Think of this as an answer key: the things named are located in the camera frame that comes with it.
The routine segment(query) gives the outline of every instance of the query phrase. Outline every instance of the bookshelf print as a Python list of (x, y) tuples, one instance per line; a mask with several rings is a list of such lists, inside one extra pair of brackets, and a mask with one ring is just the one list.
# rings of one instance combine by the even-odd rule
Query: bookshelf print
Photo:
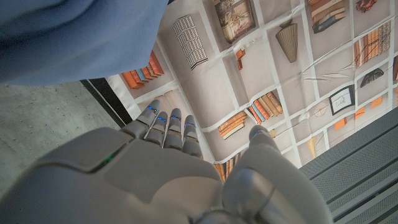
[(173, 28), (191, 70), (208, 60), (191, 16), (177, 19)]

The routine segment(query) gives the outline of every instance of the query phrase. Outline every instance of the green led light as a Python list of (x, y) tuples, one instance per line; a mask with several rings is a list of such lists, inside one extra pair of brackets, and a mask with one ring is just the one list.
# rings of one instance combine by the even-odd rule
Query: green led light
[(110, 155), (108, 158), (106, 158), (106, 159), (104, 160), (104, 162), (108, 163), (108, 162), (111, 161), (112, 159), (113, 159), (113, 156)]

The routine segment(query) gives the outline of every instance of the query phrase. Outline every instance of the hanging lamp illustration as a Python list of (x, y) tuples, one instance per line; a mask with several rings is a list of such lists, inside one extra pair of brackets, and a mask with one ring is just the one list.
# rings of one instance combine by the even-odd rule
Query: hanging lamp illustration
[(292, 20), (289, 19), (280, 27), (282, 29), (276, 34), (276, 39), (289, 62), (295, 62), (297, 60), (297, 24), (292, 24)]

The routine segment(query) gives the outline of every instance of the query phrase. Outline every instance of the black edge strip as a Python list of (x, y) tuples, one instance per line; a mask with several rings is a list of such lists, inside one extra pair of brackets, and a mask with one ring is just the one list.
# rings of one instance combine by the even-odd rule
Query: black edge strip
[(105, 78), (80, 80), (81, 84), (91, 93), (112, 119), (123, 128), (132, 119), (119, 98), (114, 94)]

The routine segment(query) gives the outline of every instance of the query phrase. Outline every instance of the robot finger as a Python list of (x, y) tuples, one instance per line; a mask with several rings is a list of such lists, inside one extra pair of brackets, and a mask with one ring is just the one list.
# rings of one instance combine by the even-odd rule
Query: robot finger
[(160, 109), (160, 101), (152, 101), (135, 121), (122, 128), (121, 131), (130, 134), (134, 138), (143, 139), (154, 122)]
[(272, 139), (271, 135), (269, 134), (269, 131), (261, 125), (255, 125), (250, 130), (249, 140), (250, 140), (249, 146), (268, 144), (271, 146), (271, 148), (275, 149), (277, 152), (280, 152), (278, 150), (278, 147), (276, 146), (275, 141)]
[(167, 127), (166, 138), (164, 141), (164, 148), (182, 150), (181, 140), (181, 111), (178, 108), (173, 109), (170, 119), (169, 126)]
[(197, 127), (195, 126), (195, 119), (193, 119), (192, 115), (188, 115), (185, 118), (182, 152), (203, 159), (203, 154), (199, 146)]
[(153, 142), (158, 146), (162, 147), (166, 124), (167, 124), (167, 113), (162, 111), (155, 119), (154, 125), (148, 131), (148, 135), (146, 136), (145, 140)]

